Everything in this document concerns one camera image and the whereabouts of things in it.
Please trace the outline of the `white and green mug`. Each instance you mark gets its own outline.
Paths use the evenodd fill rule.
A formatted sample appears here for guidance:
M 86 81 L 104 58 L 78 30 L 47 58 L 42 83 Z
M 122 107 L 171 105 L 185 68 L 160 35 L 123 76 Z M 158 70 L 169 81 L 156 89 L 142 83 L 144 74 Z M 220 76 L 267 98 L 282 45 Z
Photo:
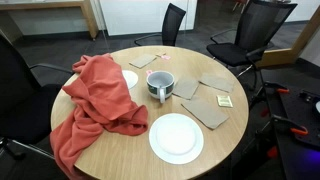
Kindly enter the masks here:
M 146 78 L 149 94 L 161 103 L 171 96 L 174 88 L 174 76 L 167 71 L 154 71 Z

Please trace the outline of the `small pink packet near mug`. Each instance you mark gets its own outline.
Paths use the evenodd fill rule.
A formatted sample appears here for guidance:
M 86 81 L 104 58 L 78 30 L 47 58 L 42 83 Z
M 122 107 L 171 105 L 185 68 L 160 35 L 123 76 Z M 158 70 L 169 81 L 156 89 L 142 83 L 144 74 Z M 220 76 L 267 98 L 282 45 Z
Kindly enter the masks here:
M 150 75 L 153 71 L 152 70 L 146 70 L 146 74 Z

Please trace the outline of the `brown napkin beside mug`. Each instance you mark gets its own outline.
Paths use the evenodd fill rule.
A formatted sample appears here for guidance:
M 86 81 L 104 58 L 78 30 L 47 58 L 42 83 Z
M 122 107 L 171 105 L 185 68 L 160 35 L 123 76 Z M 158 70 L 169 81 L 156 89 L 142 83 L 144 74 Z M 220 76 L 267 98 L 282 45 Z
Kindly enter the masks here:
M 180 78 L 174 87 L 173 94 L 184 99 L 191 99 L 198 86 L 199 82 L 194 78 Z

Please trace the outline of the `small white plate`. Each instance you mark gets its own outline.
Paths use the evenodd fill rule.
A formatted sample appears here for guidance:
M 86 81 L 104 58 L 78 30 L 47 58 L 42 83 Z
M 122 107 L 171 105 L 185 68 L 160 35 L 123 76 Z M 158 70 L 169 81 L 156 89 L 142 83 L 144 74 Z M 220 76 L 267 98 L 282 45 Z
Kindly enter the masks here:
M 138 75 L 131 70 L 123 70 L 123 77 L 129 89 L 132 89 L 138 82 Z

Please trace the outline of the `pink sugar packet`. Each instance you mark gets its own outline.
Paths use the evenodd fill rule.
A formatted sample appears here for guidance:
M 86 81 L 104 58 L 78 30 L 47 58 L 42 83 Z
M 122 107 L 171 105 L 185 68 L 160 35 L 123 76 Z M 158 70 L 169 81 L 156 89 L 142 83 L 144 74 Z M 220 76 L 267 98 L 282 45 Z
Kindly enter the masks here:
M 168 55 L 162 55 L 161 58 L 164 59 L 164 60 L 170 60 L 171 59 L 171 57 L 168 56 Z

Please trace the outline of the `brown napkin far left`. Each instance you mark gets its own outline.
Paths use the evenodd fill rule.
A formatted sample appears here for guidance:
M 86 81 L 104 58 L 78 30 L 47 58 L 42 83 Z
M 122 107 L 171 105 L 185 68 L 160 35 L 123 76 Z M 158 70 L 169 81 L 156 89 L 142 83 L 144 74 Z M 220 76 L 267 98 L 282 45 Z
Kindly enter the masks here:
M 155 59 L 156 59 L 155 55 L 143 54 L 137 57 L 136 59 L 132 60 L 130 62 L 130 65 L 133 65 L 134 67 L 137 67 L 137 68 L 143 68 L 144 66 L 148 65 Z

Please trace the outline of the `large white plate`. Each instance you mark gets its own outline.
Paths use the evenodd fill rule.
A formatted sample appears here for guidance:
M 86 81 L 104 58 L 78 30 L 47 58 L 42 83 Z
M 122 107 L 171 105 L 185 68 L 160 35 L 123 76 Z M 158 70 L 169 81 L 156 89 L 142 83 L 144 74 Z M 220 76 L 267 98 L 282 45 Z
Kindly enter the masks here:
M 204 137 L 193 119 L 170 113 L 154 121 L 149 131 L 149 144 L 161 160 L 182 165 L 198 158 L 204 147 Z

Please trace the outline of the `brown napkin near plate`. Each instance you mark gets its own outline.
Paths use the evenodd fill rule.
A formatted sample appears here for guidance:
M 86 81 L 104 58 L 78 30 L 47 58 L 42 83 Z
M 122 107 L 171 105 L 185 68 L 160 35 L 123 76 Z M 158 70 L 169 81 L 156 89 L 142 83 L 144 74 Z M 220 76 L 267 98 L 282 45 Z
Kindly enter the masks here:
M 229 118 L 228 115 L 216 110 L 201 98 L 193 98 L 183 102 L 182 106 L 209 129 L 216 129 Z

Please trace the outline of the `orange red fleece blanket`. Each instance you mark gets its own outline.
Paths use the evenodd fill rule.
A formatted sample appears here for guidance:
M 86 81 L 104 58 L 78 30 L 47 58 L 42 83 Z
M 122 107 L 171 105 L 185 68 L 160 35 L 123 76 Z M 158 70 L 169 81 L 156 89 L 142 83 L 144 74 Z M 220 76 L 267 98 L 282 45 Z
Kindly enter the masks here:
M 72 69 L 78 77 L 62 90 L 75 109 L 51 132 L 50 143 L 69 180 L 86 180 L 74 167 L 83 150 L 104 131 L 130 136 L 146 132 L 148 111 L 132 101 L 122 68 L 110 54 L 83 55 Z

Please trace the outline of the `brown napkin far right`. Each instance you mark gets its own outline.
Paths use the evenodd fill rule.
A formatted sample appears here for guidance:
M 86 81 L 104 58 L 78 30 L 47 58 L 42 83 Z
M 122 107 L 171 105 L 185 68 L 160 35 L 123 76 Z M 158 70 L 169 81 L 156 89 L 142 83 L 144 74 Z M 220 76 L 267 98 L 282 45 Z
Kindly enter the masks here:
M 213 74 L 208 74 L 208 73 L 204 73 L 201 78 L 200 78 L 200 82 L 216 88 L 218 90 L 224 91 L 224 92 L 228 92 L 231 93 L 233 91 L 233 87 L 234 87 L 234 83 L 231 81 L 227 81 L 224 78 L 215 76 Z

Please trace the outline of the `black chair far centre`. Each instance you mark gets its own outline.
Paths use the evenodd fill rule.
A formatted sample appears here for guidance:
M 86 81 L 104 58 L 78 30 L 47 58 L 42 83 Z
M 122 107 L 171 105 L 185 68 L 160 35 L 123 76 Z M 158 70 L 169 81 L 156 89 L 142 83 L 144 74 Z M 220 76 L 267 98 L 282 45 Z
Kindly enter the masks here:
M 160 36 L 162 38 L 162 44 L 164 46 L 174 46 L 176 44 L 177 35 L 181 26 L 182 20 L 186 14 L 186 11 L 179 8 L 178 6 L 170 3 L 167 7 L 163 24 L 162 31 L 160 33 L 154 33 L 146 35 L 134 40 L 137 46 L 140 46 L 139 41 L 150 37 Z

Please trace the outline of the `wooden desk background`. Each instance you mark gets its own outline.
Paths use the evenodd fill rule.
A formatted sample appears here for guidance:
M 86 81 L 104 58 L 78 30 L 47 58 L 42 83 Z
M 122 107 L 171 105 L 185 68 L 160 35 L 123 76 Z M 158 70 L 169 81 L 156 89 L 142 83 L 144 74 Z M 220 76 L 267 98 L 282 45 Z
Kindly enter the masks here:
M 24 35 L 87 31 L 99 28 L 91 0 L 1 0 L 1 35 L 15 41 Z

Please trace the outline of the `black mesh chair right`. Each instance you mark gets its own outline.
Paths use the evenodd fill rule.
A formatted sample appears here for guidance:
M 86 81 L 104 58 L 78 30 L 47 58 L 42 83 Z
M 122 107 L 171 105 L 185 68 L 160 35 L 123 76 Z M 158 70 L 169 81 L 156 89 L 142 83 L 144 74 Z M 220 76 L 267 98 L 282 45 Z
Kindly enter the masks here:
M 214 58 L 227 66 L 247 65 L 247 69 L 240 72 L 237 77 L 240 77 L 249 69 L 256 72 L 256 63 L 262 59 L 271 39 L 296 6 L 297 3 L 250 0 L 240 17 L 235 41 L 233 43 L 217 42 L 215 37 L 223 34 L 223 32 L 220 32 L 210 37 L 213 44 L 209 44 L 206 49 Z M 257 84 L 257 74 L 255 72 L 251 90 L 254 90 Z

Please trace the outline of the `black chair left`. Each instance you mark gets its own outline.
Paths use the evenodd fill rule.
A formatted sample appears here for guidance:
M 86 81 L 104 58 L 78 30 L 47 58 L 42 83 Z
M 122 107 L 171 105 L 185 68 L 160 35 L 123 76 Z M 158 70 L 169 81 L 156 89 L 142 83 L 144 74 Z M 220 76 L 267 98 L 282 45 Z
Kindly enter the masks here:
M 0 137 L 1 148 L 14 160 L 24 153 L 14 153 L 8 146 L 16 143 L 53 159 L 51 153 L 36 147 L 51 132 L 51 112 L 61 84 L 41 86 L 32 69 L 45 67 L 73 75 L 71 70 L 40 63 L 29 66 L 21 54 L 0 35 Z

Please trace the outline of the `black mounting board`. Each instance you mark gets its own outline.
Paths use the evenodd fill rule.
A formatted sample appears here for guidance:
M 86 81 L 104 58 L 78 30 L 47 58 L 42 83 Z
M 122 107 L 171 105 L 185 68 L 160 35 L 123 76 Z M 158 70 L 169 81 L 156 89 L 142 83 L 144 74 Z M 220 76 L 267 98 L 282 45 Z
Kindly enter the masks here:
M 320 148 L 320 114 L 316 104 L 320 95 L 306 89 L 291 86 L 287 93 L 280 93 L 287 118 L 306 128 L 293 132 L 296 140 L 314 148 Z

